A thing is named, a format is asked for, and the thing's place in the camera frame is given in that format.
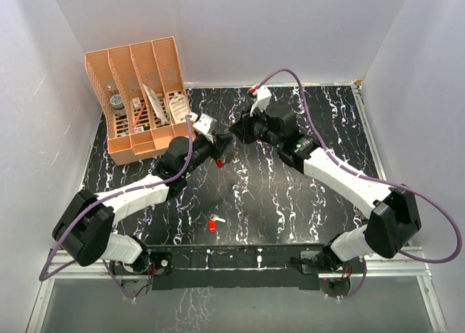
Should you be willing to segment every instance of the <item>black tabletop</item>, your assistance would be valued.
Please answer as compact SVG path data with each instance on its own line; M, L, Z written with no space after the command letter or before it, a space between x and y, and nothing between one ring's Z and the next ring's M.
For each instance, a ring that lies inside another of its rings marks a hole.
M251 101L246 88L187 91L193 112L207 113L219 131L238 119ZM286 102L308 129L294 87L271 87L272 102ZM336 155L368 175L376 176L360 114L350 86L305 87L316 127ZM228 148L229 163L219 169L206 162L187 179L188 186L165 204L137 212L118 225L146 244L290 244L324 243L360 225L351 203L320 182L287 167L264 143ZM150 174L157 158L116 166L108 155L104 118L95 137L84 178L85 188L101 192L119 188ZM210 233L212 214L216 233Z

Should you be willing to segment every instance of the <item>white enclosure wall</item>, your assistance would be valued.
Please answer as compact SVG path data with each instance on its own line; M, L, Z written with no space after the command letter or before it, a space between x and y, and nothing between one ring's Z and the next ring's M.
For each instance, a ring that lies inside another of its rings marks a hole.
M0 332L24 332L100 115L55 0L0 0Z
M85 52L174 36L185 81L241 85L361 79L404 0L57 2Z
M406 0L363 82L368 119L387 176L427 192L465 230L465 0ZM449 255L452 228L420 203L417 241ZM431 265L451 332L465 327L465 256Z

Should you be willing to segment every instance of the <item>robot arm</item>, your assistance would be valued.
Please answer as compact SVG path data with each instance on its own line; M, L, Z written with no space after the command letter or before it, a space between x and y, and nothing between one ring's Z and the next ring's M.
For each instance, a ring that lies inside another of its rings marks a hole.
M232 140L231 135L216 133L216 120L202 114L194 124L198 136L193 141L193 153L186 172L178 179L151 187L174 177L185 164L189 140L176 137L168 150L158 160L152 174L122 188L93 194L88 190L79 191L53 230L52 236L58 241L76 216L96 200L124 191L93 208L70 232L62 247L81 266L92 264L98 259L114 260L130 265L134 272L143 272L149 265L148 248L137 238L112 233L116 224L129 215L153 204L160 204L177 196L187 185L186 176L209 157L218 160ZM145 186L144 189L132 188Z
M271 93L262 86L251 90L255 103L244 110L230 131L243 143L255 140L278 149L283 162L302 174L315 178L352 202L368 219L368 224L337 235L314 259L320 267L336 270L354 257L377 253L393 258L421 228L416 200L403 189L359 178L363 175L346 162L332 162L312 136L301 133L296 114L282 103L269 105ZM344 165L354 176L345 172Z

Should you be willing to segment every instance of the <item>orange desk organizer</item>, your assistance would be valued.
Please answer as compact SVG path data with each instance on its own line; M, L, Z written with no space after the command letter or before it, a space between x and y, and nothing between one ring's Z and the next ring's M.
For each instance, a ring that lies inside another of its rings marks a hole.
M175 95L187 99L173 37L89 52L85 58L87 74L105 114L108 153L117 165L159 156L174 137L187 137L186 123L175 124L169 112ZM143 84L163 98L168 124L162 125L155 115ZM113 95L123 99L126 116L114 114L110 104ZM133 106L136 97L145 103L141 116ZM134 131L137 117L137 127L142 126L143 132Z

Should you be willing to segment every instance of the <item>red object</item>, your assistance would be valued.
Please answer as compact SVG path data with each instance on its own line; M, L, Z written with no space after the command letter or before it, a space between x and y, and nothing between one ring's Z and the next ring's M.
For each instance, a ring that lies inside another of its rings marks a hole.
M217 224L214 220L209 220L209 230L211 233L216 233L217 231Z

